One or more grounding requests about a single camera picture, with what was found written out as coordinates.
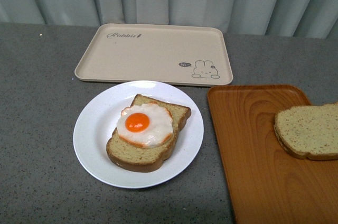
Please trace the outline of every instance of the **toast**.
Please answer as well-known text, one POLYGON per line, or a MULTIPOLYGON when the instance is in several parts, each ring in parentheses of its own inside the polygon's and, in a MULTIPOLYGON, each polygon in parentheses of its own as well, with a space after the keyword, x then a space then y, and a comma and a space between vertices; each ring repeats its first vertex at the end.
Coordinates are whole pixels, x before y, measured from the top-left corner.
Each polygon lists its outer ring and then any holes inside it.
POLYGON ((338 102, 279 111, 274 129, 281 146, 295 158, 338 159, 338 102))
POLYGON ((177 104, 170 104, 150 97, 137 94, 131 104, 141 105, 148 102, 156 102, 159 106, 167 108, 173 116, 174 132, 165 144, 154 148, 140 148, 128 144, 122 140, 115 128, 112 137, 106 145, 109 159, 123 169, 134 172, 152 172, 159 169, 163 161, 168 159, 175 148, 179 132, 185 126, 191 116, 191 109, 177 104))

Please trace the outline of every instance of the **orange tray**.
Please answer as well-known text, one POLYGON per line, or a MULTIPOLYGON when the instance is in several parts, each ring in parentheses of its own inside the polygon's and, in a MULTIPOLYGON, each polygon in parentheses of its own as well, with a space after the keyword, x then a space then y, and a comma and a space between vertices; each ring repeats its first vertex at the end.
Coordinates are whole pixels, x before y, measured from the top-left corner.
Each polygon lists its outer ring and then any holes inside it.
POLYGON ((216 86, 208 102, 237 223, 336 223, 338 161, 291 157, 274 116, 310 105, 290 85, 216 86))

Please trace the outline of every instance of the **beige tray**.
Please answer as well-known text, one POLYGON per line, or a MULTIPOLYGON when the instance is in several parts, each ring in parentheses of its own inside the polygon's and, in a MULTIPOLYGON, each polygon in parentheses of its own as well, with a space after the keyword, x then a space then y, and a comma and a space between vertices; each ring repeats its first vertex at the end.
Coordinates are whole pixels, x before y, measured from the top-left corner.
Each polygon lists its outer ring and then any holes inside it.
POLYGON ((274 132, 276 112, 311 104, 301 90, 217 86, 208 101, 237 223, 337 223, 338 160, 293 158, 274 132))
POLYGON ((154 80, 214 86, 232 81, 222 32, 210 27, 102 25, 75 69, 83 81, 154 80))

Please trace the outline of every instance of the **fried egg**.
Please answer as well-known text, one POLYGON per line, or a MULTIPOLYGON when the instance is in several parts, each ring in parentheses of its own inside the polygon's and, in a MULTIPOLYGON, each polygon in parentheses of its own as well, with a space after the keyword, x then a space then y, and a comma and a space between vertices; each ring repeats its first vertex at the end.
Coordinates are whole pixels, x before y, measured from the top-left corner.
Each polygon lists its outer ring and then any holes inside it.
POLYGON ((141 148, 159 147, 174 132, 170 111, 155 102, 125 108, 116 128, 121 139, 141 148))

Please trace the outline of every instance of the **gray countertop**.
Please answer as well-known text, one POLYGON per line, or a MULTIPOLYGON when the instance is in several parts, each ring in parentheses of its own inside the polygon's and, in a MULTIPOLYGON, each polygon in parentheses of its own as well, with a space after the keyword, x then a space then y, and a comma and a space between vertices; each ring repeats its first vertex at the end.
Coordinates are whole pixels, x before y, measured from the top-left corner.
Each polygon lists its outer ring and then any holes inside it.
MULTIPOLYGON (((168 182, 121 189, 91 176, 73 148, 75 122, 114 83, 74 69, 97 28, 0 23, 1 223, 233 223, 207 87, 177 86, 197 104, 204 138, 168 182)), ((338 101, 338 40, 224 35, 232 85, 286 83, 315 105, 338 101)))

